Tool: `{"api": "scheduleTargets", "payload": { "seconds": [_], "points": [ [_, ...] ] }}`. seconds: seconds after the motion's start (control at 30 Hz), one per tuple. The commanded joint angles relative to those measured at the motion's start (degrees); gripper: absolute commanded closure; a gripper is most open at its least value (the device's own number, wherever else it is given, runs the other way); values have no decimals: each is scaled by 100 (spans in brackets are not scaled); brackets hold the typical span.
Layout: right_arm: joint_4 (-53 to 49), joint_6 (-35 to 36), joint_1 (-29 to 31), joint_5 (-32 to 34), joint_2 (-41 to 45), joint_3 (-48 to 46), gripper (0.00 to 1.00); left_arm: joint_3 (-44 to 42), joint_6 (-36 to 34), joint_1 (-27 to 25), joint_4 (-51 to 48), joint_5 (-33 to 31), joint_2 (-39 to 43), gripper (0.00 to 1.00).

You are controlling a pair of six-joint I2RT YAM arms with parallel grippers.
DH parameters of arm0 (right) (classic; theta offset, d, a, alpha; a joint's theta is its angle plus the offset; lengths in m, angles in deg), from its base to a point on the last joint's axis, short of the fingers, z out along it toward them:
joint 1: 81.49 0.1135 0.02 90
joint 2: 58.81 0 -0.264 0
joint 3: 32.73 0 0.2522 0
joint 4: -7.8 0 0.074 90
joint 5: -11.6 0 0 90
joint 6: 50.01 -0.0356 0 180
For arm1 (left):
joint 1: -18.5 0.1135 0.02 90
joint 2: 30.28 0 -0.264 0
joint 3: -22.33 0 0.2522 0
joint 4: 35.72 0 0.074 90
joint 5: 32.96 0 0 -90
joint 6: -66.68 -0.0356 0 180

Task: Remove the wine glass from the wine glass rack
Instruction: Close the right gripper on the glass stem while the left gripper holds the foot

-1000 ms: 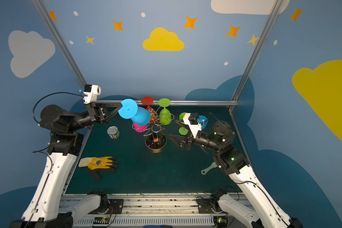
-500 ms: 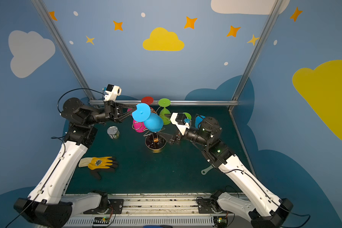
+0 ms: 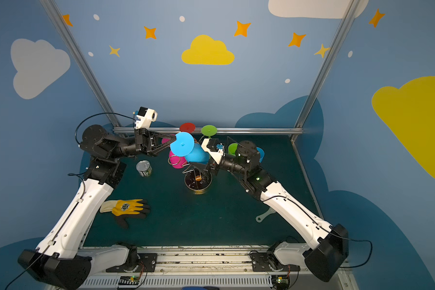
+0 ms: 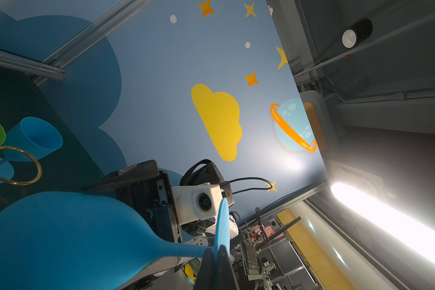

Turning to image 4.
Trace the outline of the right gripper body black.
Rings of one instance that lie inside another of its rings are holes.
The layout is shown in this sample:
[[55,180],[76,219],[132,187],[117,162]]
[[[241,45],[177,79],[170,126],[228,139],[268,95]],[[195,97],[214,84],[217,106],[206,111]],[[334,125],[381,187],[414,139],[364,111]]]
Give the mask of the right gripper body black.
[[183,242],[167,171],[160,170],[155,178],[117,188],[116,198],[132,207],[161,239]]

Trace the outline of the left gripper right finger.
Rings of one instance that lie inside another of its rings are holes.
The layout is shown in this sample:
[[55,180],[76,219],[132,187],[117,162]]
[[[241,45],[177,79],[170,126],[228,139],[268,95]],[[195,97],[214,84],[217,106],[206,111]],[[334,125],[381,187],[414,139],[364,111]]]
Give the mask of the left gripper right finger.
[[227,249],[224,245],[219,247],[216,258],[216,289],[238,290],[239,286],[234,276]]

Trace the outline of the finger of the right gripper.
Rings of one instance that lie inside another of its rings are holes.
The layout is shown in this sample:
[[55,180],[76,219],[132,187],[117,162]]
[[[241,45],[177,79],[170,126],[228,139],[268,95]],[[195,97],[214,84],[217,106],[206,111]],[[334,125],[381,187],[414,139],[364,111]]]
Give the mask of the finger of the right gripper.
[[83,192],[115,190],[136,182],[147,181],[160,175],[157,162],[153,159],[114,171],[94,184],[82,187]]

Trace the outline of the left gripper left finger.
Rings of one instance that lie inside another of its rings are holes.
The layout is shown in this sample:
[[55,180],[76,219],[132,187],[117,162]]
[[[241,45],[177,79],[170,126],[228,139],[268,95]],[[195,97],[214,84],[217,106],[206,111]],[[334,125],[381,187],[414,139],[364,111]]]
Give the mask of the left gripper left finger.
[[194,290],[216,290],[216,259],[211,249],[206,249]]

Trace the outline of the blue wine glass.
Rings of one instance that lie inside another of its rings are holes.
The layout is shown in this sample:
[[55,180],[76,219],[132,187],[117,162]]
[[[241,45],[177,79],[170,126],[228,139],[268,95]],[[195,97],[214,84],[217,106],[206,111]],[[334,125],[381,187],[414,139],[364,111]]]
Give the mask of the blue wine glass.
[[42,192],[0,212],[0,290],[114,290],[158,259],[205,252],[107,196]]
[[[1,146],[20,148],[40,161],[62,145],[63,138],[53,125],[37,117],[25,117],[6,132],[6,140]],[[0,151],[0,157],[4,154],[10,154],[12,161],[31,162],[11,151]]]

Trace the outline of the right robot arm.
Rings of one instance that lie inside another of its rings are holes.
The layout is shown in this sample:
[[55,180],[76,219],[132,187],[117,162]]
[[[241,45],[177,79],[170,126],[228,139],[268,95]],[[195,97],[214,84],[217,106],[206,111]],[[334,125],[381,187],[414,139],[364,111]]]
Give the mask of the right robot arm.
[[182,232],[187,232],[193,237],[187,245],[211,244],[221,201],[234,204],[231,183],[209,159],[196,163],[184,176],[148,160],[114,171],[82,190],[115,191],[116,198],[132,207],[159,238],[182,244]]

